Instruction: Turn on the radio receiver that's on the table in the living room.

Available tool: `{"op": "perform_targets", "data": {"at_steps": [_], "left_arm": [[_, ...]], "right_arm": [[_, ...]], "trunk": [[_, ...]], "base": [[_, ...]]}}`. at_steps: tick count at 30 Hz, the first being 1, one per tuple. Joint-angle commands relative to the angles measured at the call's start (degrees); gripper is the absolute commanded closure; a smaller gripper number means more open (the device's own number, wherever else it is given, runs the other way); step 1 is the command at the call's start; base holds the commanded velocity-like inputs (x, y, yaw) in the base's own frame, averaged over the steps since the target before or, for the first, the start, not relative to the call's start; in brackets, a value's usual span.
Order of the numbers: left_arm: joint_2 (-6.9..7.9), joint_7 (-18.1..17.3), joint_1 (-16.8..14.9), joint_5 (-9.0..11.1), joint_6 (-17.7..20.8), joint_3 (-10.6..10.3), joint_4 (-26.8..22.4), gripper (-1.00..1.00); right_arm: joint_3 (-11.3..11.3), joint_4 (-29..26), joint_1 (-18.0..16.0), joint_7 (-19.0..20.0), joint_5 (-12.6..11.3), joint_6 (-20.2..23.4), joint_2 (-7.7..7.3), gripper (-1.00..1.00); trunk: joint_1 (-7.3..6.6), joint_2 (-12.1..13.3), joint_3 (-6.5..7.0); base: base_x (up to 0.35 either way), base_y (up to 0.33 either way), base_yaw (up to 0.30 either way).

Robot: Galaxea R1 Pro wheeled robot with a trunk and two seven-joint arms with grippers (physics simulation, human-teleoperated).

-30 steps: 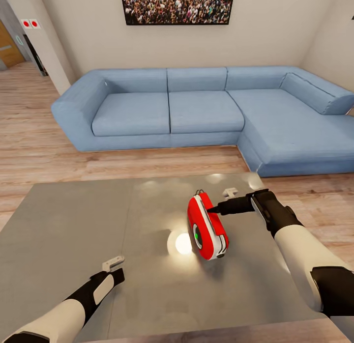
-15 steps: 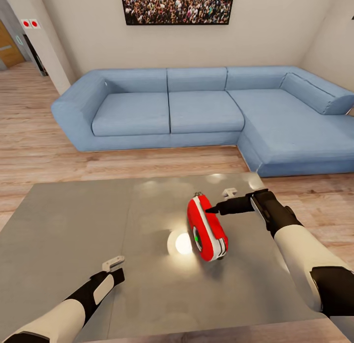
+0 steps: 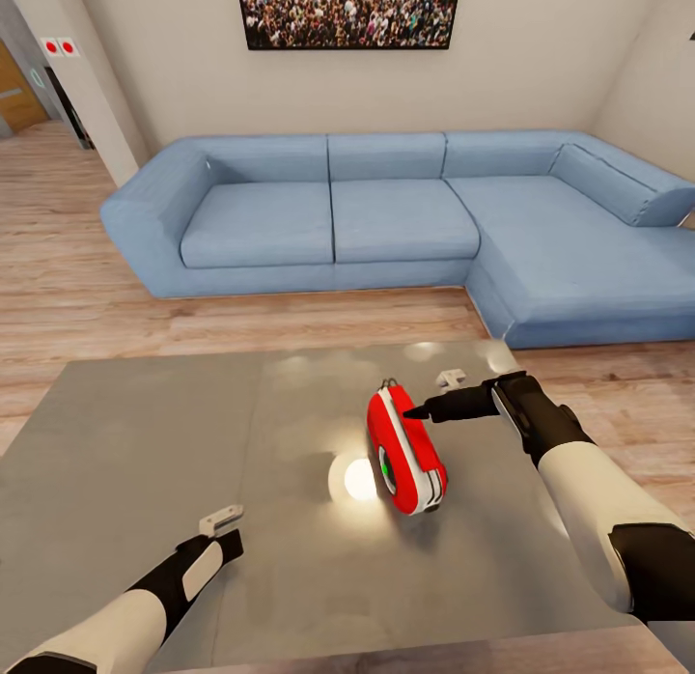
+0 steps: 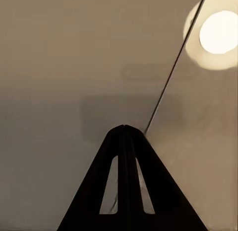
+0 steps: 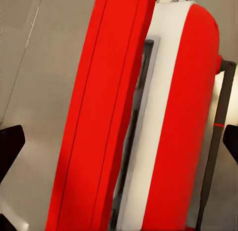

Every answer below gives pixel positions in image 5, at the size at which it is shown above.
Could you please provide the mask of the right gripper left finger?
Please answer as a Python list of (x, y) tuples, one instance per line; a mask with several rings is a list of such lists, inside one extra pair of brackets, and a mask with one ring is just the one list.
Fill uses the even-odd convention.
[(0, 130), (0, 183), (25, 144), (21, 125)]

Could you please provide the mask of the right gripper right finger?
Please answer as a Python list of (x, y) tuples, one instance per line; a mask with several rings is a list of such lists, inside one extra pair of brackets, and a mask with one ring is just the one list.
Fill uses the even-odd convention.
[(223, 143), (238, 163), (238, 127), (227, 125), (224, 131)]

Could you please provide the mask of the radio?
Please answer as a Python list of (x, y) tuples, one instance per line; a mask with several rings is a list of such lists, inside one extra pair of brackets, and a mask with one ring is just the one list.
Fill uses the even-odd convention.
[[(237, 65), (187, 0), (96, 0), (46, 231), (200, 231)], [(186, 220), (215, 76), (224, 72), (196, 228)]]

